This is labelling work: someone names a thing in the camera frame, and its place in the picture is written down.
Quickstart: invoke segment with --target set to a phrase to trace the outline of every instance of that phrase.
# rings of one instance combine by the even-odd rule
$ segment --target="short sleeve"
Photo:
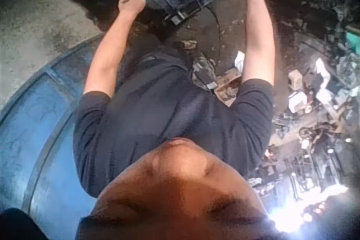
[[[91,192],[90,156],[98,137],[98,126],[110,102],[110,97],[99,91],[88,92],[81,98],[75,110],[74,159],[82,187]]]
[[[272,134],[273,87],[269,82],[251,79],[238,90],[237,98],[230,107],[241,122],[247,145],[247,170],[258,166]]]

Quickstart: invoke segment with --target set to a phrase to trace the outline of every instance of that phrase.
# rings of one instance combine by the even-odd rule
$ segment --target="forearm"
[[[135,17],[121,12],[101,41],[91,63],[85,93],[101,91],[113,96],[116,76]]]
[[[271,18],[264,0],[247,3],[243,81],[257,78],[273,84],[275,43]]]

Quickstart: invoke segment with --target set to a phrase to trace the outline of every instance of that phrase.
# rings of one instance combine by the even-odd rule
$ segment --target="blue barrel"
[[[73,158],[73,111],[102,36],[39,70],[0,114],[0,211],[22,209],[51,239],[74,239],[95,198],[85,193]]]

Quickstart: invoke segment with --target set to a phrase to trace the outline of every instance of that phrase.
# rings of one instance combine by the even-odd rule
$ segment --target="hand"
[[[119,0],[119,11],[136,17],[145,7],[146,0]]]

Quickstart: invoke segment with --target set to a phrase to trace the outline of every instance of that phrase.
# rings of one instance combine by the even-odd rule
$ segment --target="wire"
[[[214,11],[214,6],[212,4],[209,4],[206,6],[206,8],[211,12],[211,14],[214,16],[214,19],[216,21],[216,24],[218,26],[218,59],[216,64],[220,61],[220,54],[221,54],[221,28],[219,23],[219,18],[216,12]]]

